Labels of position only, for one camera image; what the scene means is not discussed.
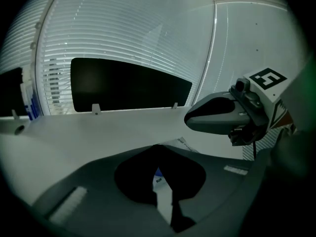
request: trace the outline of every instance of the window blind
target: window blind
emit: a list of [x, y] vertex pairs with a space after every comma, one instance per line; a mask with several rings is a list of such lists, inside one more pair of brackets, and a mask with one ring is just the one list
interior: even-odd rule
[[188, 80], [190, 105], [207, 61], [213, 15], [214, 0], [55, 0], [36, 63], [44, 114], [75, 112], [70, 64], [76, 57], [133, 63]]
[[35, 24], [48, 0], [28, 0], [12, 22], [0, 51], [0, 74], [31, 63]]

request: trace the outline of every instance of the cable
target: cable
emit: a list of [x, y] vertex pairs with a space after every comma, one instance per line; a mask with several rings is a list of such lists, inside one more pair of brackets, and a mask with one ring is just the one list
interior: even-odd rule
[[257, 148], [256, 148], [256, 142], [253, 142], [253, 158], [256, 159], [257, 156]]

